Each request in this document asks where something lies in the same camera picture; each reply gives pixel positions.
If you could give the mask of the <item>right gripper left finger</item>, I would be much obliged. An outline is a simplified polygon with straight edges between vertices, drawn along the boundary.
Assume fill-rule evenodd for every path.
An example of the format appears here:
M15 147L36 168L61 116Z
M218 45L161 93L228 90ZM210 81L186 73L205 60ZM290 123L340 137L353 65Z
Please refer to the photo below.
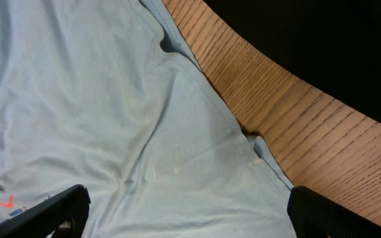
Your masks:
M81 238L91 199L88 190L76 184L0 223L0 238L55 237Z

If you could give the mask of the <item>light blue printed t-shirt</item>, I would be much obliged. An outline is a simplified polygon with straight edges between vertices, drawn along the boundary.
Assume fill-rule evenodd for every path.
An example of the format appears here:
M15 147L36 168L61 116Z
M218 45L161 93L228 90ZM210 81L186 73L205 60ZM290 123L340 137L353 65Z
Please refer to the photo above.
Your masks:
M0 224L75 184L86 237L295 235L161 1L0 1Z

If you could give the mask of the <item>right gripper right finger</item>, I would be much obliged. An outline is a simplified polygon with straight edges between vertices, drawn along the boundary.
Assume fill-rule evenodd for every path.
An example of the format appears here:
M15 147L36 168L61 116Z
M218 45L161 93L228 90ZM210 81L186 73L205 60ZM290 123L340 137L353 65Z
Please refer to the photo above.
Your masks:
M381 227L305 186L290 191L287 213L297 238L381 238Z

